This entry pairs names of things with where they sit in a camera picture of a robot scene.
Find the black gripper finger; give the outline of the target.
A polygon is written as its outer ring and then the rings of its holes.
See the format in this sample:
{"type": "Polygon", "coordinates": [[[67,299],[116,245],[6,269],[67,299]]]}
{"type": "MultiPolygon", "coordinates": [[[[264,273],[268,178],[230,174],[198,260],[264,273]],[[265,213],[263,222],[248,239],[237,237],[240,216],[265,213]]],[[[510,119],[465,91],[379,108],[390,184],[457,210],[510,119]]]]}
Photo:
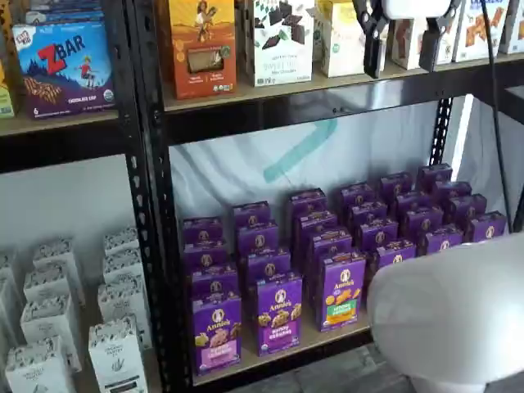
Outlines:
{"type": "Polygon", "coordinates": [[[364,32],[364,73],[377,79],[380,74],[381,61],[384,59],[381,33],[387,26],[387,17],[381,1],[354,0],[358,22],[364,32]]]}
{"type": "Polygon", "coordinates": [[[428,72],[435,70],[440,51],[440,41],[448,26],[456,17],[460,5],[460,0],[451,0],[449,7],[442,16],[427,18],[427,30],[422,35],[422,48],[419,57],[419,66],[422,69],[428,72]]]}

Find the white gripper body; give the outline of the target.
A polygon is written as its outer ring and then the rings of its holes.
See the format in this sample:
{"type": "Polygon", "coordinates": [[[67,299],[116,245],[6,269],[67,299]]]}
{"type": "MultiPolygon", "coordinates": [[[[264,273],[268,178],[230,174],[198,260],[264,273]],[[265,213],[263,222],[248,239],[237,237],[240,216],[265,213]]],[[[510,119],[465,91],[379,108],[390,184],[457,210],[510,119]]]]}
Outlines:
{"type": "Polygon", "coordinates": [[[383,11],[389,19],[439,17],[447,11],[447,0],[383,0],[383,11]]]}

